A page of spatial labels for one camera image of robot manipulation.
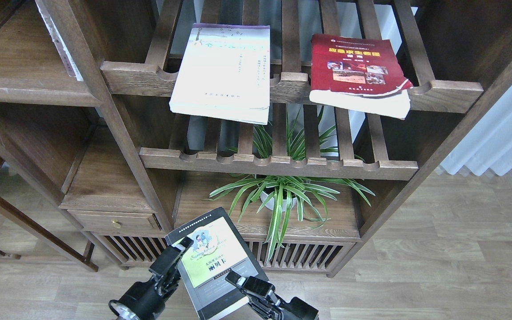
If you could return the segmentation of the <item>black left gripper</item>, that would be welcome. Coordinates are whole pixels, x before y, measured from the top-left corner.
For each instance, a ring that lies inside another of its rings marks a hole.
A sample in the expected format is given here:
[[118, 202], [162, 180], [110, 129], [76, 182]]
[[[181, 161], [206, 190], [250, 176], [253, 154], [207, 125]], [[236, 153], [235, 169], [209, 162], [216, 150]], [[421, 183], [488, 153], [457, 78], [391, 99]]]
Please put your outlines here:
[[134, 282], [119, 300], [108, 302], [118, 320], [156, 320], [159, 317], [180, 281], [180, 275], [174, 275], [176, 264], [192, 244], [193, 240], [186, 236], [178, 244], [167, 247], [149, 267], [152, 276], [148, 282]]

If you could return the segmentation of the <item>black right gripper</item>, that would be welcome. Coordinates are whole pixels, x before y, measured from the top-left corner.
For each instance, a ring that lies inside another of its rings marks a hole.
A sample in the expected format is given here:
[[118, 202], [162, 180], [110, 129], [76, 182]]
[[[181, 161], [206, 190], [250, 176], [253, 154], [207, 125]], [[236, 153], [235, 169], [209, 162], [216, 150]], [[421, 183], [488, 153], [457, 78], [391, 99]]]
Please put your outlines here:
[[248, 305], [263, 320], [318, 320], [319, 311], [294, 296], [286, 302], [275, 294], [272, 283], [254, 276], [242, 277], [230, 271], [226, 281], [248, 296]]

